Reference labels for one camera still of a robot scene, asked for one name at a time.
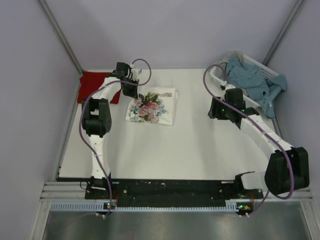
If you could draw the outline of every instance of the white platform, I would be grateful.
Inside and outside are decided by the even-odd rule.
[[[112,128],[107,133],[112,178],[233,180],[248,171],[264,171],[263,152],[230,121],[210,119],[211,96],[203,86],[204,69],[158,69],[150,86],[174,87],[179,93],[173,126],[126,122],[130,98],[110,105]],[[140,82],[148,77],[144,70]],[[207,74],[213,93],[222,95]],[[89,178],[91,152],[78,133],[78,106],[60,169],[60,178]],[[265,122],[274,129],[270,119]]]

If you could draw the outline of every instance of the wire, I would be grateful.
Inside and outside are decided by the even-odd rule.
[[[250,196],[251,196],[250,203],[251,203],[252,206],[254,206],[254,204],[255,204],[255,195],[252,192],[250,192]]]
[[[128,77],[130,76],[130,74],[131,74],[132,72],[131,72],[131,67],[129,66],[129,73],[128,73]]]
[[[82,181],[80,182],[80,188],[83,189],[83,190],[87,190],[87,189],[85,189],[85,188],[82,187]]]
[[[220,98],[218,98],[217,96],[215,96],[211,91],[210,89],[208,88],[207,86],[207,83],[206,83],[206,75],[207,75],[207,72],[213,68],[213,67],[218,67],[222,70],[222,72],[224,73],[223,75],[224,76],[227,76],[226,75],[226,72],[224,71],[224,69],[218,65],[218,64],[212,64],[210,65],[209,67],[206,68],[206,70],[204,71],[204,74],[203,74],[203,84],[204,84],[204,87],[205,89],[207,90],[207,92],[215,99],[217,100],[218,102],[222,103],[223,105],[225,105],[226,107],[230,108],[231,110],[235,111],[236,113],[240,114],[242,117],[248,119],[260,132],[264,132],[264,130],[252,119],[250,118],[248,115],[246,115],[245,113],[243,113],[242,111],[240,111],[239,109],[235,108],[234,106],[228,104],[227,102],[221,100]],[[290,174],[290,191],[288,193],[287,196],[278,196],[278,195],[275,195],[275,197],[279,198],[279,199],[282,199],[282,200],[287,200],[289,199],[293,192],[294,192],[294,188],[295,188],[295,182],[294,182],[294,173],[293,173],[293,169],[292,169],[292,165],[291,165],[291,162],[290,162],[290,158],[286,152],[286,150],[284,150],[284,148],[275,140],[273,139],[269,134],[265,133],[264,134],[268,139],[271,140],[271,142],[273,142],[279,149],[280,151],[283,153],[284,155],[284,158],[286,160],[286,163],[287,163],[287,167],[288,167],[288,170],[289,170],[289,174]],[[264,198],[262,199],[262,201],[259,203],[259,205],[251,212],[249,213],[249,215],[252,215],[256,210],[258,210],[261,205],[264,203],[264,201],[267,199],[267,196],[269,194],[269,191],[266,192]]]
[[[133,85],[133,86],[143,86],[143,85],[146,85],[146,84],[150,81],[150,79],[151,79],[151,75],[152,75],[151,67],[150,67],[149,63],[148,63],[146,60],[142,59],[142,58],[138,58],[138,59],[134,60],[134,61],[132,62],[132,64],[134,64],[134,63],[137,62],[137,61],[143,61],[143,62],[145,62],[145,63],[147,64],[147,66],[148,66],[148,68],[149,68],[149,72],[150,72],[149,78],[148,78],[147,81],[145,81],[144,83],[141,83],[141,84],[132,83],[132,82],[127,82],[127,81],[122,81],[122,80],[114,80],[114,81],[111,81],[111,82],[107,83],[105,86],[103,86],[103,87],[99,88],[98,90],[94,91],[93,93],[91,93],[91,94],[87,97],[87,99],[85,100],[82,109],[83,109],[83,110],[86,109],[89,100],[92,98],[92,96],[93,96],[94,94],[102,91],[103,89],[105,89],[106,87],[108,87],[108,86],[111,85],[111,84],[122,83],[122,84],[129,84],[129,85]],[[83,136],[83,134],[82,134],[82,121],[83,121],[84,113],[85,113],[85,111],[83,111],[83,110],[82,110],[82,112],[81,112],[80,121],[79,121],[79,128],[78,128],[79,134],[80,134],[80,138],[82,139],[82,141],[84,142],[84,144],[87,145],[88,148],[93,152],[93,154],[94,154],[94,156],[95,156],[95,159],[96,159],[99,167],[101,168],[101,170],[102,170],[102,172],[103,172],[103,174],[104,174],[104,176],[105,176],[105,179],[106,179],[107,185],[108,185],[108,189],[109,189],[110,206],[111,206],[111,205],[112,205],[112,188],[111,188],[110,180],[109,180],[109,178],[108,178],[108,174],[106,173],[106,170],[105,170],[104,166],[102,166],[97,152],[96,152],[95,149],[85,140],[85,138],[84,138],[84,136]],[[111,210],[111,208],[109,208],[109,211],[108,211],[107,214],[106,214],[107,216],[110,214],[110,210]]]

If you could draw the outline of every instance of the blue towel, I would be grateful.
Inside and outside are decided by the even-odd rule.
[[[246,89],[248,96],[257,102],[263,113],[270,119],[275,118],[274,99],[287,89],[287,79],[284,75],[273,79],[265,78],[260,67],[232,57],[226,66],[228,83],[236,88]]]

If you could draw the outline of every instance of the floral cloth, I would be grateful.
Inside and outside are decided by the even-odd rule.
[[[174,88],[149,87],[129,104],[126,120],[138,123],[172,125],[176,101]]]

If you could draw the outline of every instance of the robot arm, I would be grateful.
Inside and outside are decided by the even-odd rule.
[[[121,84],[120,82],[115,82],[113,84],[110,83],[121,80],[138,84],[138,77],[140,72],[141,69],[139,68],[133,68],[133,66],[129,66],[126,63],[118,62],[116,70],[114,70],[104,79],[103,84],[99,88],[103,89],[96,92],[89,100],[87,107],[85,109],[82,109],[84,111],[82,128],[88,135],[89,143],[99,156],[99,160],[104,166],[105,172],[107,173],[109,178],[111,175],[111,170],[108,164],[105,144],[106,133],[108,133],[111,129],[112,119],[108,100],[111,100],[119,90],[122,90],[122,93],[125,96],[129,96],[132,98],[138,97],[137,86]],[[82,108],[85,102],[86,98],[82,100]],[[93,180],[92,185],[98,188],[105,188],[106,181],[103,180],[105,179],[105,175],[100,168],[94,153],[92,153],[91,157],[91,179]]]
[[[294,176],[294,189],[297,190],[308,187],[309,163],[307,151],[303,147],[296,148],[284,141],[266,125],[254,108],[246,108],[246,102],[243,99],[243,92],[240,88],[235,88],[235,86],[231,84],[226,85],[225,95],[221,99],[245,113],[263,130],[263,132],[261,132],[249,119],[244,118],[239,113],[212,98],[208,116],[212,119],[230,120],[233,122],[256,143],[266,158],[269,159],[266,171],[246,172],[239,175],[243,189],[269,190],[274,195],[286,193],[290,190],[290,174],[285,156],[279,148],[266,137],[266,134],[272,137],[289,156]]]

